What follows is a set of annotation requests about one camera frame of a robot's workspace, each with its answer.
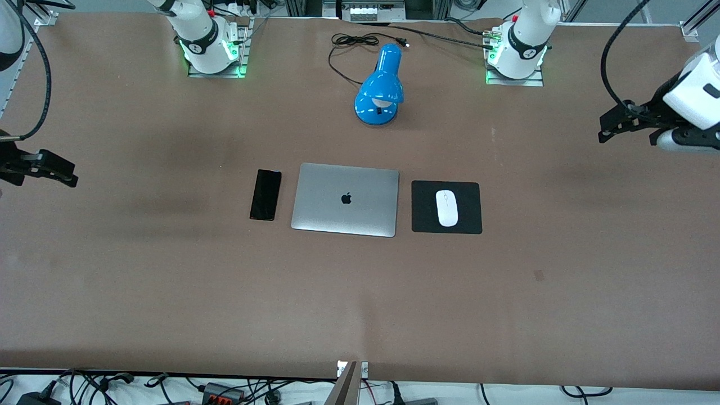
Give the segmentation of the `brown table cover sheet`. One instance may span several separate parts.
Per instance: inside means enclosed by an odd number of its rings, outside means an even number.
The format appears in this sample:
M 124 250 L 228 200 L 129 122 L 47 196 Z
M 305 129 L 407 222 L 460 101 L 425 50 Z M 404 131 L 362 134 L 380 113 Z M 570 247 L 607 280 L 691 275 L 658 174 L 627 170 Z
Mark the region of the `brown table cover sheet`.
M 235 80 L 189 78 L 159 15 L 39 31 L 52 102 L 20 147 L 79 184 L 0 184 L 0 367 L 720 389 L 720 155 L 597 141 L 612 28 L 556 28 L 541 88 L 407 33 L 380 128 L 327 66 L 368 31 L 268 21 Z M 398 171 L 395 236 L 291 228 L 302 163 Z M 414 232 L 413 181 L 478 183 L 483 233 Z

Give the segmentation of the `black orange connector block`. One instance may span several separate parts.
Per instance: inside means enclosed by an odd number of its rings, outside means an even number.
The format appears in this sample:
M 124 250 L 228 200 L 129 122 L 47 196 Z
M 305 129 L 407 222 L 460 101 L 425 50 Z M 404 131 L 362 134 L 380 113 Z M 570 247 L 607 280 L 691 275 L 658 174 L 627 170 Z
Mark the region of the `black orange connector block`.
M 202 393 L 201 405 L 241 405 L 245 398 L 241 389 L 231 389 L 229 386 L 212 382 L 204 385 Z

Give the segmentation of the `black smartphone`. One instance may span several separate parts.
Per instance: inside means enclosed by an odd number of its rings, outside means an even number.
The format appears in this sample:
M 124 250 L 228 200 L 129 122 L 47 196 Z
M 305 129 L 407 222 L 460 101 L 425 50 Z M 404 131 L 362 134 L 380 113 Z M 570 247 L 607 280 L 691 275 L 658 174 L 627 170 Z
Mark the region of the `black smartphone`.
M 274 221 L 280 196 L 281 172 L 259 169 L 255 177 L 254 195 L 249 218 Z

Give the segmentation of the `silver laptop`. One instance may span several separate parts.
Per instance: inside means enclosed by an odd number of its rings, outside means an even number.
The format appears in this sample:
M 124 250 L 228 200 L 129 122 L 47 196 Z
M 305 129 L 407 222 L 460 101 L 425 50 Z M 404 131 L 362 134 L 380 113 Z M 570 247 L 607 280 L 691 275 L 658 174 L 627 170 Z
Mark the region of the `silver laptop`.
M 399 172 L 302 163 L 291 228 L 375 237 L 394 237 Z

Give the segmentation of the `blue desk lamp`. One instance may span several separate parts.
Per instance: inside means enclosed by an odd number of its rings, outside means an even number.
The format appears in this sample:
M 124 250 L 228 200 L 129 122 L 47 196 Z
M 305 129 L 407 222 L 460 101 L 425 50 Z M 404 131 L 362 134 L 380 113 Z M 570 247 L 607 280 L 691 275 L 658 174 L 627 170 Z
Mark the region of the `blue desk lamp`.
M 398 77 L 402 56 L 398 44 L 382 46 L 375 71 L 360 86 L 353 108 L 366 125 L 387 125 L 398 115 L 399 105 L 404 102 L 404 89 Z

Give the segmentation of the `black power adapter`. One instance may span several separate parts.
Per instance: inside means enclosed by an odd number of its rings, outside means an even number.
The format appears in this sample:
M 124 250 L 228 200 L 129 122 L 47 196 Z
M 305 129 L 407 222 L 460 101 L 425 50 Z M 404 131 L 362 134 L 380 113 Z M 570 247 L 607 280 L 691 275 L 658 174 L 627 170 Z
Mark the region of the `black power adapter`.
M 54 398 L 44 397 L 39 392 L 29 392 L 21 395 L 16 405 L 62 405 L 62 403 Z

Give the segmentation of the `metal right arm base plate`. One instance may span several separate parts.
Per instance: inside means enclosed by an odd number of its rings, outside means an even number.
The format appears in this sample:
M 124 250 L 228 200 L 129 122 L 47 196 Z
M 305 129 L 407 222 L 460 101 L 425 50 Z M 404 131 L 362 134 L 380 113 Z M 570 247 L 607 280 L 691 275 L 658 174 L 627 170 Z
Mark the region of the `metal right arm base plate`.
M 250 17 L 247 23 L 239 25 L 236 21 L 226 21 L 219 44 L 223 46 L 224 59 L 227 66 L 216 73 L 203 73 L 187 62 L 187 76 L 190 78 L 222 78 L 239 79 L 245 77 L 249 64 L 250 46 L 254 33 L 255 18 Z

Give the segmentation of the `white computer mouse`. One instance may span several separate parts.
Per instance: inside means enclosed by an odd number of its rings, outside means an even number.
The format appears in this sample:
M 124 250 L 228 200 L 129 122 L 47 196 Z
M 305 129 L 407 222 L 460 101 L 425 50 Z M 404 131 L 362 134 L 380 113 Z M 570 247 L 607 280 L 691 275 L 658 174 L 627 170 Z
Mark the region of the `white computer mouse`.
M 450 228 L 458 223 L 460 218 L 457 197 L 453 191 L 439 190 L 435 193 L 435 207 L 439 224 Z

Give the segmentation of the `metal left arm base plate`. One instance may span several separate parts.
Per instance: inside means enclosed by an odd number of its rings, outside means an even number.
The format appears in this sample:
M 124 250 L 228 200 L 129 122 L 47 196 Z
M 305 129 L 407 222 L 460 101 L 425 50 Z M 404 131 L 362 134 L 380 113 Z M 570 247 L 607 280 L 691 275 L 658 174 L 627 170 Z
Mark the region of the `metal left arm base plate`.
M 524 48 L 520 52 L 507 39 L 506 25 L 494 26 L 484 37 L 485 82 L 489 85 L 542 87 L 542 62 L 548 44 L 542 47 Z

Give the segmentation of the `black mouse pad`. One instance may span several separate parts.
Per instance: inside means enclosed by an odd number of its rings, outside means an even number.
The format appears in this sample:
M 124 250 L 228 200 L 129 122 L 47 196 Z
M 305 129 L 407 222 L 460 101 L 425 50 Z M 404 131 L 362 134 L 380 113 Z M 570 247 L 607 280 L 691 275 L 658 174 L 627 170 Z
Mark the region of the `black mouse pad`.
M 435 193 L 453 191 L 457 197 L 458 223 L 445 228 L 439 224 Z M 412 230 L 419 233 L 481 234 L 483 213 L 480 187 L 476 182 L 413 181 Z

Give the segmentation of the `white power strip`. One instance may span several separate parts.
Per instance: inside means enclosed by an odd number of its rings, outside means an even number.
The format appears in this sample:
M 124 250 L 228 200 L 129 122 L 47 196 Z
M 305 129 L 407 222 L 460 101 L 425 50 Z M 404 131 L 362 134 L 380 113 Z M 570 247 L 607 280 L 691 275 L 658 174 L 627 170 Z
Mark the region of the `white power strip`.
M 342 0 L 342 17 L 353 23 L 391 23 L 406 19 L 404 0 Z

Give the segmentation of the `aluminium frame rail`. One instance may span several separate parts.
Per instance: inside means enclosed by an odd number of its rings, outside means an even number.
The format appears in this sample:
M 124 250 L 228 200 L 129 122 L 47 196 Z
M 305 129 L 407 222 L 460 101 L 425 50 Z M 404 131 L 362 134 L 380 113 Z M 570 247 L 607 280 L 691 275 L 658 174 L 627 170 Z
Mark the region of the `aluminium frame rail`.
M 23 7 L 23 15 L 36 34 L 44 26 L 54 25 L 59 17 L 55 8 L 33 2 Z M 0 0 L 0 118 L 7 110 L 26 59 L 35 48 L 31 34 L 26 28 L 20 34 L 21 28 L 24 26 L 15 12 Z
M 720 0 L 704 0 L 688 18 L 681 20 L 681 33 L 687 43 L 699 43 L 699 28 L 707 23 L 717 11 L 720 11 Z

